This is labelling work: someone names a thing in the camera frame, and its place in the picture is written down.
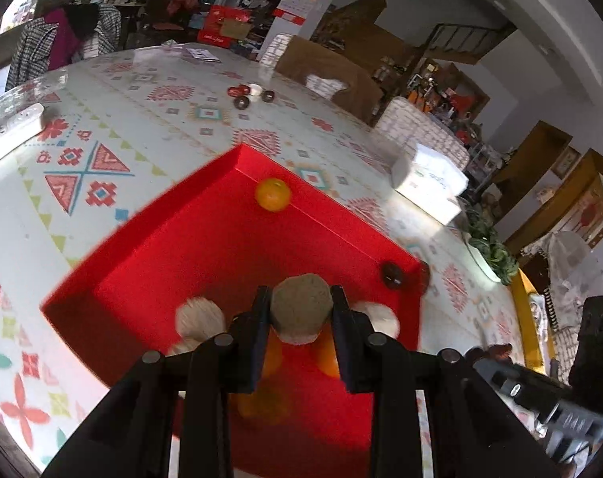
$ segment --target plaid jacket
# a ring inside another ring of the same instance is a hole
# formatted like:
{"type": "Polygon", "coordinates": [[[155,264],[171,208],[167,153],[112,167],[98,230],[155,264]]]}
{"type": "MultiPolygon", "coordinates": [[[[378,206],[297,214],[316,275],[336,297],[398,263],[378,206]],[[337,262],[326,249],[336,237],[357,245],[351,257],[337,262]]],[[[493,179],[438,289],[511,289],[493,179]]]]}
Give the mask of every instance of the plaid jacket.
{"type": "MultiPolygon", "coordinates": [[[[120,39],[121,17],[114,6],[100,4],[98,25],[94,38],[98,38],[98,55],[115,52],[120,39]]],[[[28,22],[16,46],[5,91],[46,73],[49,54],[58,30],[57,23],[45,23],[43,18],[28,22]]]]}

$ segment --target orange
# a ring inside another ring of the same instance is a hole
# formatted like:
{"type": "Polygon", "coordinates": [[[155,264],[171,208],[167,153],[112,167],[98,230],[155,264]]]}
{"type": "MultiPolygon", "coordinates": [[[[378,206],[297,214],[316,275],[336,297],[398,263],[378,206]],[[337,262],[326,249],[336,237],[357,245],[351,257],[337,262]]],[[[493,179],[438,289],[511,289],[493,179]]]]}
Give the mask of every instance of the orange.
{"type": "Polygon", "coordinates": [[[330,325],[323,328],[319,337],[312,344],[312,349],[319,370],[329,377],[339,377],[339,363],[330,325]]]}
{"type": "Polygon", "coordinates": [[[273,375],[283,361],[281,353],[281,341],[271,329],[268,336],[268,344],[265,347],[264,366],[262,367],[262,378],[273,375]]]}
{"type": "Polygon", "coordinates": [[[291,202],[291,190],[285,182],[277,178],[268,178],[259,182],[255,189],[255,199],[259,206],[269,212],[279,212],[291,202]]]}
{"type": "Polygon", "coordinates": [[[237,394],[235,400],[240,416],[258,424],[274,426],[291,413],[288,396],[271,384],[259,384],[252,394],[237,394]]]}

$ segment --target tissue box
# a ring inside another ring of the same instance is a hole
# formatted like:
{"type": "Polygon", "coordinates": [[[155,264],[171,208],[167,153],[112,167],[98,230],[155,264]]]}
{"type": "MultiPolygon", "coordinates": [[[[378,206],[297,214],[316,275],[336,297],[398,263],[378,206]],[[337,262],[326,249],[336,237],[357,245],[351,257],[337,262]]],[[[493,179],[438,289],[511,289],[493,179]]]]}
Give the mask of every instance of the tissue box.
{"type": "Polygon", "coordinates": [[[442,224],[461,211],[457,196],[468,179],[452,161],[433,149],[417,145],[417,153],[399,158],[392,166],[392,186],[442,224]]]}

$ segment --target purple garment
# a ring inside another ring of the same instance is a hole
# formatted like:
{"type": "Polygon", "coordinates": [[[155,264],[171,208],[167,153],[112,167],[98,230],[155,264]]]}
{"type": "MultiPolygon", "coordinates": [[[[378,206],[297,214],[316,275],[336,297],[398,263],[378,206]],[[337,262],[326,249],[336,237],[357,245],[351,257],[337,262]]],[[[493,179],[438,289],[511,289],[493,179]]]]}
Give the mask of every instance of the purple garment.
{"type": "Polygon", "coordinates": [[[57,70],[71,63],[71,56],[78,51],[82,41],[71,30],[67,15],[62,8],[52,10],[44,20],[45,23],[58,23],[56,37],[49,54],[49,70],[57,70]]]}

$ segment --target screw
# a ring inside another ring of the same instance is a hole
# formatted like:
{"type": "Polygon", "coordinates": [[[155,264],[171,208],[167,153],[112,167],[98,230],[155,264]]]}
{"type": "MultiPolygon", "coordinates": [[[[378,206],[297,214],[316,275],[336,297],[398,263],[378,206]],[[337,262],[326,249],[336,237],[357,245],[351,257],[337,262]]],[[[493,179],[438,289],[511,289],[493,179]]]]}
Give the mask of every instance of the screw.
{"type": "Polygon", "coordinates": [[[215,344],[218,347],[228,347],[232,345],[233,341],[234,340],[232,339],[232,336],[229,333],[218,334],[215,337],[215,344]]]}
{"type": "Polygon", "coordinates": [[[375,347],[382,347],[385,342],[385,335],[382,333],[372,333],[367,337],[367,343],[375,347]]]}
{"type": "Polygon", "coordinates": [[[157,351],[147,351],[142,355],[142,361],[151,364],[160,361],[160,353],[157,351]]]}
{"type": "Polygon", "coordinates": [[[461,360],[461,353],[454,349],[443,349],[441,351],[441,357],[448,363],[458,363],[461,360]]]}

